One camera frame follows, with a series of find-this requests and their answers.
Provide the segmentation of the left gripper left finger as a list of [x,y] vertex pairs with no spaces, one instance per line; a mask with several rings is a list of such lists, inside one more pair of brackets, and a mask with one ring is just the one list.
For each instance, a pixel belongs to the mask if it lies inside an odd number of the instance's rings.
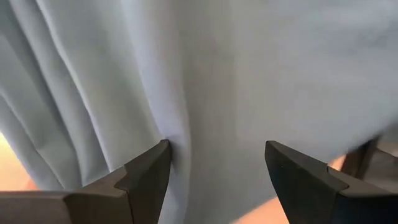
[[72,191],[0,192],[0,224],[158,224],[172,147],[154,147]]

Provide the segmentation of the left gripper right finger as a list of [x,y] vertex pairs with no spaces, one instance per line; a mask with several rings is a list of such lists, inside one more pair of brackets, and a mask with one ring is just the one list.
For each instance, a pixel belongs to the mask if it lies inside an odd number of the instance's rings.
[[398,194],[267,141],[265,161],[290,224],[398,224]]

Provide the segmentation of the teal shirt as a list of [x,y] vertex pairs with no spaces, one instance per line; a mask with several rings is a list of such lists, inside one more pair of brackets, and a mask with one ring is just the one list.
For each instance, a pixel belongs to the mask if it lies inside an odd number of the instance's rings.
[[330,161],[398,123],[398,0],[0,0],[0,133],[42,190],[174,145],[162,224],[273,198],[268,140]]

